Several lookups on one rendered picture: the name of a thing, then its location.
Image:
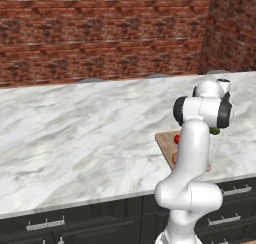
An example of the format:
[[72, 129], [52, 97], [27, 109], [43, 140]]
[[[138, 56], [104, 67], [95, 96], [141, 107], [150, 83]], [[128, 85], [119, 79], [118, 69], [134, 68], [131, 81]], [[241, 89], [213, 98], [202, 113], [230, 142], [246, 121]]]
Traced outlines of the wooden cutting board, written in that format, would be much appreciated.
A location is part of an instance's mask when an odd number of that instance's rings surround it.
[[[175, 135], [180, 135], [178, 144], [174, 142]], [[174, 173], [200, 176], [209, 170], [208, 128], [198, 130], [184, 128], [181, 131], [157, 133], [155, 139]], [[172, 162], [175, 152], [177, 152], [176, 164]]]

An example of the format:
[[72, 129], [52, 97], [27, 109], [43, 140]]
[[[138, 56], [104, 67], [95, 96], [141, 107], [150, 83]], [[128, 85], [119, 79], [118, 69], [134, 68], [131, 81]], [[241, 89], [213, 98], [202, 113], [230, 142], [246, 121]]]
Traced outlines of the black drawer front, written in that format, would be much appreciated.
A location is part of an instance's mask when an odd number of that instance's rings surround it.
[[256, 223], [201, 232], [197, 236], [203, 244], [210, 244], [211, 241], [222, 242], [224, 239], [230, 244], [241, 244], [246, 241], [256, 240]]
[[226, 190], [232, 190], [233, 186], [235, 186], [236, 188], [243, 188], [245, 184], [252, 187], [252, 190], [250, 192], [232, 195], [232, 196], [223, 196], [223, 200], [227, 202], [227, 201], [243, 199], [243, 198], [250, 198], [250, 197], [255, 198], [256, 197], [256, 177], [218, 183], [218, 187], [226, 191]]
[[220, 219], [221, 216], [224, 216], [225, 218], [233, 217], [236, 213], [241, 216], [241, 219], [255, 216], [256, 200], [240, 200], [225, 203], [221, 206], [219, 210], [208, 213], [207, 215], [199, 219], [196, 223], [196, 227], [213, 227], [208, 226], [207, 218], [209, 218], [211, 221], [214, 221]]
[[46, 221], [59, 221], [65, 219], [65, 223], [75, 223], [93, 218], [105, 216], [124, 218], [126, 215], [126, 201], [110, 201], [92, 205], [84, 205], [67, 209], [12, 217], [0, 220], [0, 235], [25, 232], [28, 224], [35, 225]]

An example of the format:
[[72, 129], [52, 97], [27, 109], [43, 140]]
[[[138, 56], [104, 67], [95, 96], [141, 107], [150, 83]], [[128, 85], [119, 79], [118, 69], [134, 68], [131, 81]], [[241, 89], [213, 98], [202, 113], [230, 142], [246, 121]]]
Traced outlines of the black cupboard door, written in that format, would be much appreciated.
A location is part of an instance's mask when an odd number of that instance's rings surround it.
[[55, 244], [63, 237], [65, 244], [139, 244], [140, 217], [101, 218], [68, 224], [52, 231]]

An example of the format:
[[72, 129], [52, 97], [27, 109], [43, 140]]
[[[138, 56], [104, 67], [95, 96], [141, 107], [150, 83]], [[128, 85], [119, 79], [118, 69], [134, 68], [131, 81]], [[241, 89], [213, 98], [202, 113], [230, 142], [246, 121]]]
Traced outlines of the black cupboard panel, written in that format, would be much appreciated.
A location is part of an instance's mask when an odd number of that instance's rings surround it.
[[169, 210], [160, 207], [154, 195], [143, 198], [140, 244], [154, 244], [156, 238], [165, 229]]

